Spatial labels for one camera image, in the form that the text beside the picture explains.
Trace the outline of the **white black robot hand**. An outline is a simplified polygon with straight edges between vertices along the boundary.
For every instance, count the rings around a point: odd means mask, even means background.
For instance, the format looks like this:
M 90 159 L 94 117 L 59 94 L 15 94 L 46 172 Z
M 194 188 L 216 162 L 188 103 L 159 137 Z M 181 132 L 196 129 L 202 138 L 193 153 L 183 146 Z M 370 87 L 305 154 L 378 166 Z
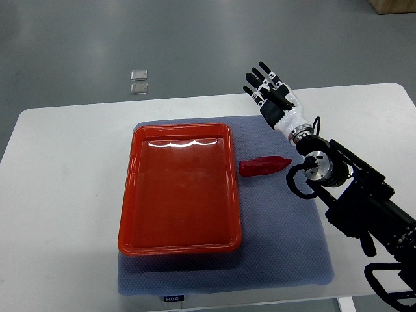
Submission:
M 258 105 L 266 123 L 280 131 L 290 144 L 296 145 L 306 136 L 313 135 L 313 126 L 305 120 L 303 107 L 293 90 L 264 62 L 246 74 L 250 84 L 243 90 Z

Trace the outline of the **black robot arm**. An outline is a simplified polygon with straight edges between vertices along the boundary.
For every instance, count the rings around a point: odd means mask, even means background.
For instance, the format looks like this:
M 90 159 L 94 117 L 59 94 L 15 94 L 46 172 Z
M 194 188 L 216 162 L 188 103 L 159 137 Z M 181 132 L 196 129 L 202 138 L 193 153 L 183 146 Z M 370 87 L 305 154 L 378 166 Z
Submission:
M 359 239 L 364 254 L 376 256 L 378 241 L 396 263 L 370 263 L 364 275 L 373 291 L 397 311 L 414 311 L 402 303 L 415 297 L 415 219 L 391 201 L 394 189 L 385 176 L 335 140 L 319 136 L 320 118 L 289 133 L 304 156 L 286 181 L 299 198 L 320 198 L 330 224 Z

